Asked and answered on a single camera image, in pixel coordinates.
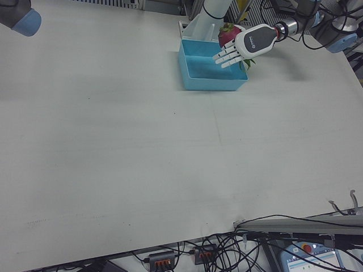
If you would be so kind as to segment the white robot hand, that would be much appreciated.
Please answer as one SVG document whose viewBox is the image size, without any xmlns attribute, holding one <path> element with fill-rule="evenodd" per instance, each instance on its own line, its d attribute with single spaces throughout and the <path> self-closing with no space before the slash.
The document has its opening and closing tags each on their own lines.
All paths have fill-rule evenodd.
<svg viewBox="0 0 363 272">
<path fill-rule="evenodd" d="M 213 56 L 216 64 L 227 68 L 238 62 L 252 60 L 269 52 L 279 38 L 278 30 L 267 24 L 242 30 L 227 42 L 221 51 Z"/>
</svg>

